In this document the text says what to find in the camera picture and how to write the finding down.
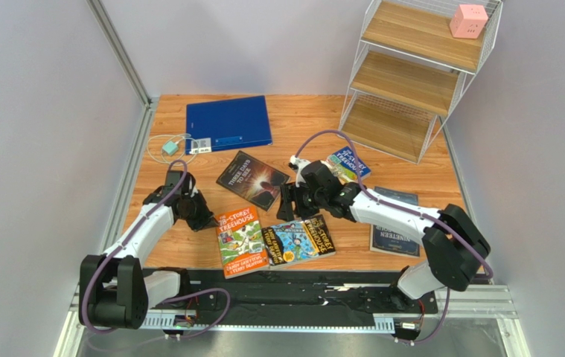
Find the blue file folder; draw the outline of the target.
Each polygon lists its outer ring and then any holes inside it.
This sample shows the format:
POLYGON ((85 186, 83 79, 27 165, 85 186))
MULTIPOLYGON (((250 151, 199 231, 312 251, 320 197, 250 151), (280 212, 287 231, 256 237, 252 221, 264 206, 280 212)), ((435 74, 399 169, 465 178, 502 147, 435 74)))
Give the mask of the blue file folder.
POLYGON ((186 153, 217 152, 272 144, 263 95, 186 106, 186 153))

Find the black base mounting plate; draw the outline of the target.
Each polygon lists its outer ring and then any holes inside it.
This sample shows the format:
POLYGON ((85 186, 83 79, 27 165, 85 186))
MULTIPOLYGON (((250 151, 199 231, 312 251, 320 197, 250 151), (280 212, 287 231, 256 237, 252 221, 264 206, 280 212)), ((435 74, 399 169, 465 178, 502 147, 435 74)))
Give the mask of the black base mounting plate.
POLYGON ((227 279, 219 269, 190 269, 181 295, 204 291, 193 302, 162 304, 186 311, 197 324, 221 318, 223 326, 372 327, 374 315, 418 319, 438 313, 432 293, 403 309, 391 300, 396 271, 259 271, 227 279))

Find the Nineteen Eighty-Four book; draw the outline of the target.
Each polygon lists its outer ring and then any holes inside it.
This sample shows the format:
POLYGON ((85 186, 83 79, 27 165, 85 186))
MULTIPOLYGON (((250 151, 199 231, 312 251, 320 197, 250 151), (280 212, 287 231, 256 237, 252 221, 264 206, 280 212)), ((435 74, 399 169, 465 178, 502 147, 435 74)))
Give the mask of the Nineteen Eighty-Four book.
MULTIPOLYGON (((415 193, 390 190, 379 186, 375 186, 374 191, 390 199, 397 199, 398 201, 407 204, 418 205, 419 203, 418 195, 415 193)), ((374 225, 371 229, 369 249, 375 252, 394 254, 404 257, 421 256, 421 247, 416 242, 413 242, 402 234, 374 225)))

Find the Three Days To See book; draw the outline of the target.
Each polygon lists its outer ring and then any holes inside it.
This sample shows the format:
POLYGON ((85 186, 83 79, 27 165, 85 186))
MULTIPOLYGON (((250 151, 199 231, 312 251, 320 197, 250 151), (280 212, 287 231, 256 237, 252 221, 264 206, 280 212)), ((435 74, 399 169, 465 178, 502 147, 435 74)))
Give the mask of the Three Days To See book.
POLYGON ((239 150, 216 183, 256 207, 268 211, 281 195, 290 177, 239 150))

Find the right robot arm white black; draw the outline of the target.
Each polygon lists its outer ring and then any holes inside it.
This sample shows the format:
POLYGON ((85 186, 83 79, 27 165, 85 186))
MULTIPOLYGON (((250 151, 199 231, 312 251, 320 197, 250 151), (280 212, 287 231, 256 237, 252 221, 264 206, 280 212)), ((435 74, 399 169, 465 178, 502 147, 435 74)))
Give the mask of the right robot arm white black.
POLYGON ((485 267, 491 247, 461 207, 420 207, 358 182, 343 184, 323 161, 293 156, 288 165, 296 180, 281 186, 278 219, 307 219, 326 211, 338 219, 386 228, 424 249, 425 261, 404 268, 391 284, 398 297, 417 300, 441 288, 463 292, 485 267))

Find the pink cube power socket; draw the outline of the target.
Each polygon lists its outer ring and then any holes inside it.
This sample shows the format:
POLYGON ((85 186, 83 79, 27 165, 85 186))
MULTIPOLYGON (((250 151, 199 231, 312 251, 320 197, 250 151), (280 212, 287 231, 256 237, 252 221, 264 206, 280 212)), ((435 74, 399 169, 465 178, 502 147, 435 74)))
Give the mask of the pink cube power socket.
POLYGON ((457 39, 477 39, 488 20, 484 6, 460 4, 450 21, 450 32, 457 39))

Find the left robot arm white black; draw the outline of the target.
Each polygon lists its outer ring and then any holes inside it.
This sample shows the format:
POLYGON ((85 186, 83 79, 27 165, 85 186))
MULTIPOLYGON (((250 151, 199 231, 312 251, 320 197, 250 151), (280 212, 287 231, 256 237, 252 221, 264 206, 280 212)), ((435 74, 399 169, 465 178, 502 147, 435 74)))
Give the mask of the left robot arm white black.
POLYGON ((194 232, 219 225, 194 176, 170 169, 125 233, 102 254, 89 254, 81 262, 78 313, 82 325, 96 333, 138 329, 149 309, 179 295, 188 285, 186 270, 160 268, 144 273, 155 244, 179 220, 194 232))

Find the orange 78-Storey Treehouse book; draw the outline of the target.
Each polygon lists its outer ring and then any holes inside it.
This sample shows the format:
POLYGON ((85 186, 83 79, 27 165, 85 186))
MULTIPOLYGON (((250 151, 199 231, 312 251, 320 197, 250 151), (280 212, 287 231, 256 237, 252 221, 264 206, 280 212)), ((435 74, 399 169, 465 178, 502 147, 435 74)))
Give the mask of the orange 78-Storey Treehouse book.
POLYGON ((257 208, 228 211, 215 216, 221 265, 226 279, 269 269, 257 208))

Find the black 169-Storey Treehouse book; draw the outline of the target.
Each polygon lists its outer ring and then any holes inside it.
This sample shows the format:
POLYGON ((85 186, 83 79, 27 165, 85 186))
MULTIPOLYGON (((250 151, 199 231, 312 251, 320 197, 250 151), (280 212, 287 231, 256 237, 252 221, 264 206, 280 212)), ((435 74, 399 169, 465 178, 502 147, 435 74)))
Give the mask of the black 169-Storey Treehouse book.
POLYGON ((323 215, 261 229, 270 269, 335 255, 336 247, 323 215))

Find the blue 91-Storey Treehouse book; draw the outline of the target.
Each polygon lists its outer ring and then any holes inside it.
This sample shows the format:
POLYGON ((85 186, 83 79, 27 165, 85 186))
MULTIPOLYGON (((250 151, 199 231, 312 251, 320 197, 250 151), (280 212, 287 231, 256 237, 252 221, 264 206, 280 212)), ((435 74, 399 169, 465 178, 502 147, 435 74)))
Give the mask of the blue 91-Storey Treehouse book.
POLYGON ((355 159, 349 146, 331 153, 326 162, 333 168, 335 175, 346 182, 358 181, 358 173, 362 180, 371 175, 371 169, 361 159, 355 159))

